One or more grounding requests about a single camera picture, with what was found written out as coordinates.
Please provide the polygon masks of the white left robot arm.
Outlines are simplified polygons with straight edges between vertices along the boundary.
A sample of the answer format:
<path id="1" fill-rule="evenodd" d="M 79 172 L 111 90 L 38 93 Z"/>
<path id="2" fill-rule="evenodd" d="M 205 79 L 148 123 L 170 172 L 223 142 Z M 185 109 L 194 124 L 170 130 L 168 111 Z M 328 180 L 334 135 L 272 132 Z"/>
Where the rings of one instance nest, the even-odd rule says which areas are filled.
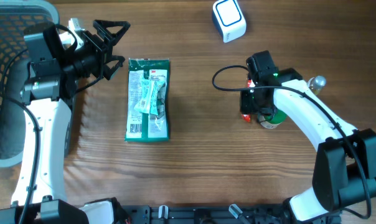
<path id="1" fill-rule="evenodd" d="M 113 47 L 130 27 L 126 21 L 93 21 L 95 34 L 75 19 L 68 26 L 41 22 L 24 30 L 30 61 L 16 105 L 26 118 L 22 165 L 11 206 L 0 223 L 131 223 L 116 198 L 75 207 L 66 201 L 63 162 L 79 79 L 111 79 L 125 58 Z"/>

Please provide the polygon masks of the light green wipes packet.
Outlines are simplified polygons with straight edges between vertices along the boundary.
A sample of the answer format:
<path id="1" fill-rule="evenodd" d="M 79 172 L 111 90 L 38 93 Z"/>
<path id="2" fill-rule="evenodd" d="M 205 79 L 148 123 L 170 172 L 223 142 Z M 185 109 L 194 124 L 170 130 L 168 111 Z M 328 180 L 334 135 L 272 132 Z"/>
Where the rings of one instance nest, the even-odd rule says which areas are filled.
<path id="1" fill-rule="evenodd" d="M 164 80 L 141 79 L 141 98 L 135 104 L 137 112 L 158 115 L 157 98 L 160 89 L 165 85 Z"/>

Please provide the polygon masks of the yellow dish soap bottle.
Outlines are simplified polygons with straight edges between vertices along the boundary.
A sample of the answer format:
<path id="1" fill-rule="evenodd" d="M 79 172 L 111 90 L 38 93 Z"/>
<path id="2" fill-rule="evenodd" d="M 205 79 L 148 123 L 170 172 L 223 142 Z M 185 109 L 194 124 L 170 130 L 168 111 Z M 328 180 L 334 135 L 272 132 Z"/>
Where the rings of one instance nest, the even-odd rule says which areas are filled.
<path id="1" fill-rule="evenodd" d="M 316 76 L 312 77 L 308 80 L 307 86 L 308 88 L 315 94 L 318 95 L 321 90 L 326 85 L 326 78 L 324 76 Z"/>

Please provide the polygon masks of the green lidded jar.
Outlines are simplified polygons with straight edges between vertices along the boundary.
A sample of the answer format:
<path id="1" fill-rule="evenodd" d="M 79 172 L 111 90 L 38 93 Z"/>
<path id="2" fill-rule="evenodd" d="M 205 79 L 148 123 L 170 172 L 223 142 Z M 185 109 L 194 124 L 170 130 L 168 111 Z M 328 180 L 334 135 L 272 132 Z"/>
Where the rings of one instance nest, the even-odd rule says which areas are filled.
<path id="1" fill-rule="evenodd" d="M 275 109 L 270 115 L 258 115 L 257 122 L 266 129 L 275 129 L 284 122 L 286 118 L 286 113 L 279 109 Z"/>

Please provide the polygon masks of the green 3M gloves package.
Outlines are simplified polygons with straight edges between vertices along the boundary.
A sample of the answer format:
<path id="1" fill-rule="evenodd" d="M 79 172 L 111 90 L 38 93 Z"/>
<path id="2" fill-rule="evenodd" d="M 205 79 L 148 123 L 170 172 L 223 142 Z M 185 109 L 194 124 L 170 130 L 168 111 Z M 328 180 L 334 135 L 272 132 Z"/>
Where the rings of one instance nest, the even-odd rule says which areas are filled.
<path id="1" fill-rule="evenodd" d="M 170 61 L 143 58 L 129 59 L 128 112 L 126 141 L 158 142 L 169 140 L 169 117 L 167 99 L 170 81 Z M 135 104 L 141 98 L 141 79 L 164 80 L 157 98 L 158 115 L 137 112 Z"/>

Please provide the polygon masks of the red Nescafe sachet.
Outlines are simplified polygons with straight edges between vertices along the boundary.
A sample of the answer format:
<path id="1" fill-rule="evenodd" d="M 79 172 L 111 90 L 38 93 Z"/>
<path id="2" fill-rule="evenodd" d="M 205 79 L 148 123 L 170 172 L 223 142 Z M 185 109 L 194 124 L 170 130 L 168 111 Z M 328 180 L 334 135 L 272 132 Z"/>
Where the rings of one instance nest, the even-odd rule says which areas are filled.
<path id="1" fill-rule="evenodd" d="M 255 114 L 254 90 L 244 90 L 240 94 L 240 112 L 242 118 L 250 123 L 251 116 Z"/>

